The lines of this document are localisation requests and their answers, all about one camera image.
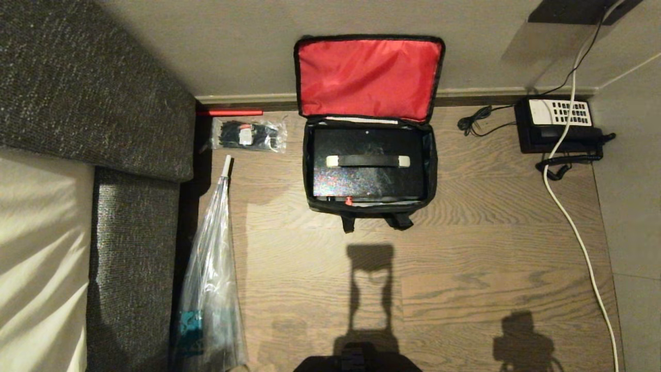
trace baseboard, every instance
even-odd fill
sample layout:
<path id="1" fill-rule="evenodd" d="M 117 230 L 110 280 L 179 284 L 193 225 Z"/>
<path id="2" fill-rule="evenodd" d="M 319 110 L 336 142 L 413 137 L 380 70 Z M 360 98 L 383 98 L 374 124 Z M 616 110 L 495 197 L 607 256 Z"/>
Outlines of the baseboard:
<path id="1" fill-rule="evenodd" d="M 435 106 L 475 106 L 509 105 L 527 95 L 547 91 L 553 87 L 540 87 L 535 90 L 525 87 L 511 88 L 461 88 L 439 89 L 434 100 Z M 577 87 L 576 96 L 587 99 L 595 94 L 595 87 Z M 563 87 L 553 95 L 568 95 L 570 87 Z M 200 95 L 197 100 L 207 108 L 241 107 L 265 111 L 296 110 L 296 93 L 273 93 L 254 95 Z"/>

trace telephone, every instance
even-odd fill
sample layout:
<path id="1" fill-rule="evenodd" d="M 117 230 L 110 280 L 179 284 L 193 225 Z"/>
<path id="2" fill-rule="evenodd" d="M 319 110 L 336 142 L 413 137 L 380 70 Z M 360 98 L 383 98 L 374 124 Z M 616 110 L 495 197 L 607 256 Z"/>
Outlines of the telephone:
<path id="1" fill-rule="evenodd" d="M 569 100 L 524 98 L 514 105 L 519 145 L 524 154 L 551 152 L 564 131 L 569 114 Z M 571 169 L 573 163 L 590 163 L 603 158 L 603 145 L 615 138 L 615 133 L 603 134 L 592 122 L 587 101 L 574 101 L 571 126 L 560 153 L 584 154 L 558 156 L 535 164 L 539 171 L 546 165 L 563 165 L 557 172 L 549 170 L 549 179 L 558 181 Z"/>

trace case handle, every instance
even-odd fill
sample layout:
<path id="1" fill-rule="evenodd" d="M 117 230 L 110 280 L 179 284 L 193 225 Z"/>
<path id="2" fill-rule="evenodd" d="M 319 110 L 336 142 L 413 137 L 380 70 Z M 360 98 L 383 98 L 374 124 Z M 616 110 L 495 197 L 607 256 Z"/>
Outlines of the case handle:
<path id="1" fill-rule="evenodd" d="M 327 167 L 399 167 L 408 168 L 411 159 L 402 155 L 331 155 Z"/>

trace umbrella tip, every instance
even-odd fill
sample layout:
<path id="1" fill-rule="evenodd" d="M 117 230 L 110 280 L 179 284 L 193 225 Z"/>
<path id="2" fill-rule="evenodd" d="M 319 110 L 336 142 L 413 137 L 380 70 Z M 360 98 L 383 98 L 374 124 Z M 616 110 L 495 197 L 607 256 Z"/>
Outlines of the umbrella tip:
<path id="1" fill-rule="evenodd" d="M 232 164 L 232 157 L 230 155 L 225 156 L 225 165 L 223 165 L 223 177 L 229 177 L 229 165 Z"/>

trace bag strap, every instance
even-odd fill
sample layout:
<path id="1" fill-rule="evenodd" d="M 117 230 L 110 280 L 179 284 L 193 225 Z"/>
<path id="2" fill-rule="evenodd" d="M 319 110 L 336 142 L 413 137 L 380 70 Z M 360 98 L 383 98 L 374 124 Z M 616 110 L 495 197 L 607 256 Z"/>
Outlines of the bag strap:
<path id="1" fill-rule="evenodd" d="M 413 226 L 413 221 L 409 218 L 410 213 L 388 213 L 384 219 L 388 225 L 395 230 L 406 230 Z"/>
<path id="2" fill-rule="evenodd" d="M 342 217 L 342 228 L 344 232 L 347 234 L 353 232 L 356 217 L 353 214 L 341 214 L 340 217 Z"/>

